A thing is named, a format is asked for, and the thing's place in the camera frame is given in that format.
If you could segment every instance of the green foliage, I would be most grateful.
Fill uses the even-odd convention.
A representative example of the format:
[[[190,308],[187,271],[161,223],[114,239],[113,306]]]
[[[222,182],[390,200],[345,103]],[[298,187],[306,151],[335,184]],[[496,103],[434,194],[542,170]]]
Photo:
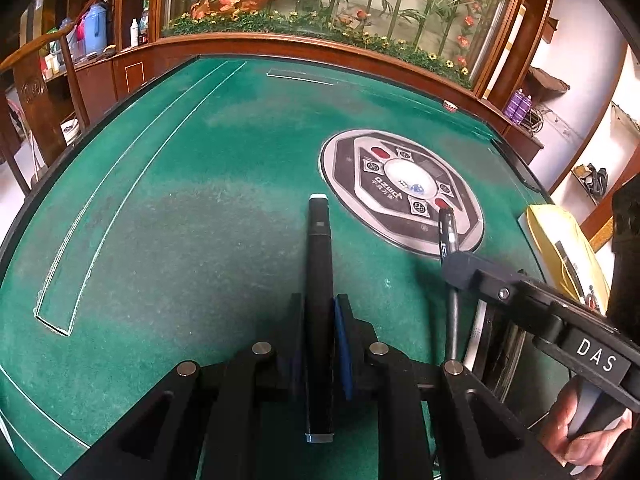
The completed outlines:
[[[421,48],[408,46],[402,40],[390,40],[386,36],[372,36],[368,32],[356,30],[341,23],[331,25],[325,15],[328,12],[329,9],[322,9],[320,12],[291,12],[284,16],[276,11],[268,13],[264,10],[253,10],[252,12],[239,13],[237,16],[212,13],[201,20],[192,20],[184,14],[170,22],[169,27],[164,30],[164,35],[180,36],[206,32],[270,32],[337,41],[401,59],[443,76],[464,88],[471,88],[468,75],[463,74],[462,69],[453,66],[450,61],[437,57],[435,54],[429,54]]]

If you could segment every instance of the finger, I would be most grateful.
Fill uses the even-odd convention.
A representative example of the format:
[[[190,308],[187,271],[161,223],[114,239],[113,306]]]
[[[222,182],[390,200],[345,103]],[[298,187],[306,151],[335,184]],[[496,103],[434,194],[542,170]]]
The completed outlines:
[[[564,385],[558,399],[551,406],[538,440],[556,459],[565,463],[564,454],[569,444],[567,431],[578,407],[577,378]]]
[[[602,473],[602,468],[598,465],[591,465],[579,475],[575,476],[575,480],[596,480]]]
[[[631,412],[625,410],[613,430],[587,433],[572,441],[564,459],[575,465],[602,465],[620,434],[631,428]]]

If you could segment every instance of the carved wooden chair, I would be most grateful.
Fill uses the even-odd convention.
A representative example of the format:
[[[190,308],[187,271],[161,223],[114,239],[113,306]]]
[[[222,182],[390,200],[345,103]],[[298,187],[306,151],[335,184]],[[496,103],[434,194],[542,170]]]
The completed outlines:
[[[23,45],[13,54],[0,63],[0,73],[8,69],[14,71],[15,87],[18,92],[20,104],[24,111],[26,121],[33,133],[33,137],[40,149],[42,159],[47,166],[51,166],[66,148],[65,137],[60,128],[60,120],[54,110],[53,103],[47,91],[47,83],[42,76],[40,68],[40,56],[38,51],[47,43],[59,41],[62,49],[62,57],[65,61],[66,77],[69,83],[71,100],[76,111],[76,118],[80,131],[84,132],[89,127],[89,116],[84,106],[82,92],[78,84],[78,76],[74,68],[66,35],[73,29],[70,23],[57,32],[44,34],[33,41]],[[9,107],[4,92],[0,96],[0,128],[13,128],[9,117]],[[18,165],[14,159],[15,152],[8,145],[8,134],[0,134],[0,152],[7,161],[11,172],[18,181],[20,188],[27,195],[30,188],[26,183]]]

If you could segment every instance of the white line marking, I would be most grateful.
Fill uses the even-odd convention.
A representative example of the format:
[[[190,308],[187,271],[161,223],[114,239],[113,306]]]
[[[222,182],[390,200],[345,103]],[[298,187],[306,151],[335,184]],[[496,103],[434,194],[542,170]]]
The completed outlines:
[[[84,207],[80,210],[80,212],[78,213],[78,216],[76,216],[76,219],[73,221],[73,223],[71,224],[71,227],[69,228],[69,231],[66,232],[66,236],[65,239],[62,241],[62,245],[60,245],[60,248],[58,249],[58,252],[56,253],[56,257],[53,260],[53,263],[51,264],[51,267],[49,268],[49,272],[47,273],[45,280],[44,280],[44,284],[42,285],[42,290],[38,293],[38,299],[36,302],[36,308],[34,309],[33,313],[36,317],[36,319],[39,319],[39,314],[40,314],[40,308],[42,307],[42,302],[44,300],[44,295],[47,293],[47,289],[49,288],[49,285],[51,284],[51,280],[53,279],[53,275],[56,272],[56,269],[58,268],[58,264],[60,263],[60,259],[62,258],[63,253],[66,250],[66,246],[69,244],[69,240],[71,240],[71,237],[73,236],[76,228],[78,227],[78,224],[80,223],[80,220],[82,219],[82,216],[84,216],[84,213],[86,212],[87,208],[89,207],[89,204],[94,200],[95,194],[98,193],[98,190],[102,187],[102,184],[104,184],[104,181],[107,180],[107,177],[111,174],[111,171],[113,171],[115,169],[115,167],[120,163],[120,161],[124,158],[125,155],[127,155],[127,153],[129,153],[129,150],[133,147],[133,145],[138,142],[138,139],[140,137],[142,137],[142,135],[145,134],[145,132],[151,127],[153,126],[153,124],[169,109],[171,108],[173,105],[176,104],[176,102],[181,99],[182,97],[184,97],[185,94],[187,94],[187,92],[189,92],[192,88],[194,88],[194,86],[196,86],[198,83],[200,83],[201,81],[204,81],[207,77],[209,77],[211,74],[213,74],[217,69],[219,69],[220,67],[222,67],[224,64],[226,64],[227,61],[221,63],[220,65],[218,65],[217,67],[215,67],[215,69],[213,69],[211,72],[209,72],[206,76],[204,76],[203,78],[199,79],[198,81],[196,81],[193,85],[191,85],[189,88],[187,88],[182,94],[180,94],[177,98],[174,99],[174,101],[164,110],[162,110],[159,115],[153,120],[151,121],[144,130],[142,130],[142,132],[140,132],[140,134],[133,140],[133,142],[129,145],[129,147],[127,147],[126,150],[124,150],[124,152],[122,152],[122,154],[118,157],[118,160],[116,160],[113,165],[111,166],[110,170],[107,171],[107,174],[104,176],[104,178],[100,181],[100,184],[98,184],[98,187],[95,188],[94,192],[91,193],[91,196],[89,197],[89,200],[86,201],[86,203],[84,204]],[[68,335],[67,330],[64,330],[63,328],[57,327],[55,326],[55,328],[59,329],[60,332],[62,332],[65,335]]]
[[[49,415],[47,415],[45,412],[42,411],[42,409],[40,408],[40,406],[38,406],[35,402],[33,402],[28,396],[27,394],[22,391],[22,389],[20,388],[20,386],[18,386],[14,380],[9,377],[9,374],[4,370],[4,368],[2,368],[2,365],[0,365],[0,372],[2,372],[4,374],[4,376],[9,379],[9,382],[14,386],[14,388],[16,390],[18,390],[22,396],[27,399],[27,401],[29,402],[29,404],[31,406],[33,406],[36,410],[38,410],[38,412],[44,417],[46,418],[51,424],[53,424],[56,428],[58,428],[60,431],[62,431],[62,433],[66,434],[66,436],[68,436],[69,438],[75,440],[78,444],[80,444],[80,446],[84,447],[85,449],[89,449],[89,445],[84,443],[82,440],[80,440],[78,437],[76,437],[74,434],[69,433],[69,431],[67,431],[65,428],[63,428],[62,426],[60,426],[55,420],[53,420]]]
[[[29,449],[31,449],[31,450],[35,453],[35,455],[36,455],[40,460],[42,460],[46,465],[48,465],[48,466],[49,466],[49,468],[50,468],[50,469],[51,469],[51,470],[52,470],[56,475],[60,476],[60,472],[59,472],[55,467],[53,467],[49,462],[47,462],[46,460],[44,460],[43,456],[42,456],[40,453],[38,453],[35,449],[33,449],[33,446],[32,446],[31,444],[29,444],[29,443],[26,441],[26,439],[25,439],[25,438],[24,438],[24,437],[23,437],[23,436],[18,432],[18,430],[16,430],[16,429],[14,428],[14,425],[9,421],[9,419],[8,419],[8,418],[6,418],[6,415],[2,412],[2,410],[0,410],[0,415],[2,415],[2,416],[4,417],[4,420],[6,420],[6,423],[9,425],[9,427],[10,427],[12,430],[14,430],[14,433],[15,433],[17,436],[19,436],[19,437],[20,437],[20,439],[21,439],[21,440],[22,440],[22,441],[27,445],[27,447],[28,447]]]
[[[276,74],[269,74],[267,73],[267,77],[278,77],[280,79],[293,79],[295,81],[305,81],[307,83],[318,83],[319,85],[327,85],[327,86],[333,86],[333,83],[325,83],[324,81],[318,81],[317,79],[308,79],[308,78],[303,78],[303,77],[293,77],[290,75],[276,75]]]
[[[82,281],[82,285],[80,287],[80,291],[78,292],[78,297],[76,298],[76,304],[74,305],[74,311],[73,314],[71,315],[71,323],[69,324],[69,335],[71,335],[71,332],[74,329],[74,321],[76,320],[76,313],[78,312],[78,305],[80,303],[80,298],[82,298],[82,293],[84,292],[84,288],[86,287],[86,283],[89,280],[89,277],[91,276],[91,271],[94,269],[94,265],[95,265],[95,261],[98,259],[98,256],[100,255],[100,250],[102,249],[102,246],[104,245],[104,241],[107,238],[107,235],[109,234],[109,231],[111,231],[111,227],[113,226],[113,223],[116,221],[116,218],[118,217],[118,215],[120,214],[120,211],[122,210],[123,206],[125,205],[125,202],[127,201],[127,199],[129,198],[129,196],[131,195],[131,193],[133,192],[133,190],[135,189],[135,187],[138,185],[138,182],[140,182],[140,179],[143,177],[143,175],[146,173],[146,170],[148,170],[149,166],[151,166],[151,164],[153,163],[154,160],[156,160],[156,156],[158,156],[158,154],[162,151],[162,149],[166,146],[166,144],[171,140],[171,138],[175,135],[175,133],[180,129],[180,127],[186,122],[187,119],[189,119],[189,117],[191,117],[191,115],[198,109],[200,108],[200,105],[206,101],[211,94],[213,94],[213,92],[215,92],[218,88],[220,88],[225,82],[227,82],[228,79],[230,79],[231,77],[233,77],[236,72],[238,72],[243,66],[245,66],[247,64],[247,62],[245,61],[244,63],[242,63],[242,65],[240,65],[238,68],[236,68],[231,74],[229,74],[228,76],[226,76],[220,83],[218,83],[216,85],[216,87],[209,92],[202,101],[200,101],[193,110],[191,110],[191,112],[189,112],[189,114],[182,120],[182,122],[180,124],[178,124],[175,128],[174,131],[171,132],[171,134],[166,138],[166,140],[162,143],[162,145],[158,148],[158,150],[154,153],[154,155],[151,157],[151,160],[149,160],[149,162],[146,164],[146,166],[144,167],[144,169],[142,170],[142,173],[140,173],[140,175],[138,176],[138,178],[134,181],[134,183],[132,184],[131,188],[129,189],[129,192],[125,195],[125,197],[122,199],[122,202],[120,203],[120,206],[118,207],[118,209],[116,210],[115,215],[113,215],[113,218],[111,219],[111,222],[109,222],[109,225],[107,226],[107,230],[104,232],[104,234],[102,235],[102,239],[100,240],[100,243],[98,244],[98,248],[95,250],[94,253],[94,257],[91,259],[91,264],[89,264],[89,269],[87,270],[85,276],[84,276],[84,280]]]

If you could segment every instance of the glass panel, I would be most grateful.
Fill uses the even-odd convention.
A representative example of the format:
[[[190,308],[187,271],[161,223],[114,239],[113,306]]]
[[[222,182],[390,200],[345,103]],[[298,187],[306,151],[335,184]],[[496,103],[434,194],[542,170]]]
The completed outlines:
[[[508,0],[164,0],[162,34],[277,32],[375,50],[465,87]]]

